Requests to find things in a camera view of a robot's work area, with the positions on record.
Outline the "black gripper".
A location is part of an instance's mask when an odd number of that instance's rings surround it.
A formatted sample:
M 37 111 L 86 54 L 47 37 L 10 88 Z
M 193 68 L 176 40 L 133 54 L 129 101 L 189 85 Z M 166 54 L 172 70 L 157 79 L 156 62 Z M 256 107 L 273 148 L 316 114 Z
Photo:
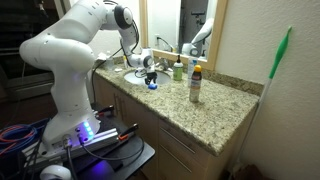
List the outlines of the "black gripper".
M 155 83 L 157 80 L 157 73 L 156 72 L 150 72 L 147 74 L 145 78 L 145 84 L 149 85 L 151 82 Z

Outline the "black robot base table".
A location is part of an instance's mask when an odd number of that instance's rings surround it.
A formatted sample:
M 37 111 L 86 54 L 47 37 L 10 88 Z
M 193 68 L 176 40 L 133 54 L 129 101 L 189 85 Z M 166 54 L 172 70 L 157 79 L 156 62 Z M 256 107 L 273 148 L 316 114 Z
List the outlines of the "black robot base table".
M 38 142 L 24 149 L 28 180 L 128 180 L 154 157 L 155 150 L 134 134 L 138 126 L 127 128 L 112 107 L 98 117 L 103 132 L 85 146 L 60 145 L 51 158 L 41 155 Z

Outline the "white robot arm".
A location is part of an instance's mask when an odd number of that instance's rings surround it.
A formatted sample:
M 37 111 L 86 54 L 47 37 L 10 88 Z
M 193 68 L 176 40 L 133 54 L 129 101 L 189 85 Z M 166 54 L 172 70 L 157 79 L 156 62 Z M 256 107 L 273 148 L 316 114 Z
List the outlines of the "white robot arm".
M 144 49 L 137 55 L 132 50 L 138 37 L 129 8 L 104 0 L 76 2 L 59 21 L 24 41 L 19 48 L 25 62 L 54 74 L 51 94 L 58 113 L 49 121 L 42 136 L 40 154 L 44 157 L 63 152 L 65 135 L 77 147 L 79 135 L 83 135 L 85 141 L 92 141 L 100 129 L 86 88 L 87 73 L 96 61 L 88 43 L 100 30 L 117 30 L 128 65 L 146 70 L 147 85 L 157 79 L 152 51 Z

